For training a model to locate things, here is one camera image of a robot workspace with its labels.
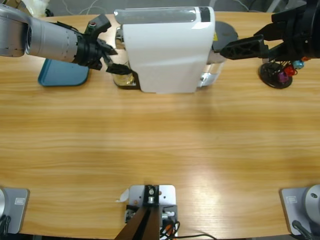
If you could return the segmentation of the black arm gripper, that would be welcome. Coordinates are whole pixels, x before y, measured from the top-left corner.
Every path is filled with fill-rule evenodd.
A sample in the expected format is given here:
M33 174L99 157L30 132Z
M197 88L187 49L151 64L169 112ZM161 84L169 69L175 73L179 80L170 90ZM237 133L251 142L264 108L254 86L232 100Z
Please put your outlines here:
M101 58L118 54L111 45L93 34L76 32L75 35L77 51L74 55L74 64L99 71L102 68ZM127 65L112 63L107 66L106 72L115 75L129 75L132 70Z
M271 48L266 41L282 40ZM271 23L254 36L228 43L219 52L230 60L250 58L296 61L320 57L320 2L307 0L305 5L271 16Z

